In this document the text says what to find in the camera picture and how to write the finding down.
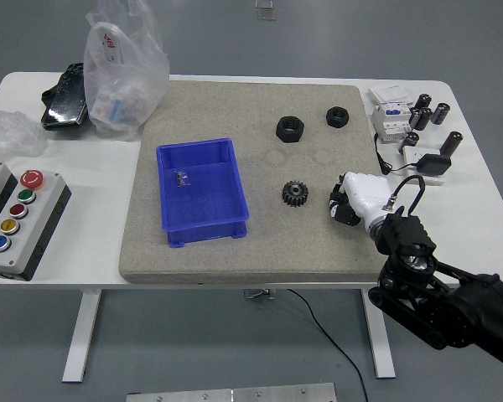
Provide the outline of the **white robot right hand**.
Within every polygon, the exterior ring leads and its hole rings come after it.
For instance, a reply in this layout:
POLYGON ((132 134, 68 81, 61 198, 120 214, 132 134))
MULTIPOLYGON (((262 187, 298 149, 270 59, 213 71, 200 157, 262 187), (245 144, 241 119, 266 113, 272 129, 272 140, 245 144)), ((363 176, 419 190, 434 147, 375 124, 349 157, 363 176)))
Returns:
POLYGON ((391 188, 384 177, 347 172, 340 176, 330 193, 330 216, 350 226, 363 221, 370 234, 392 211, 391 196, 391 188))

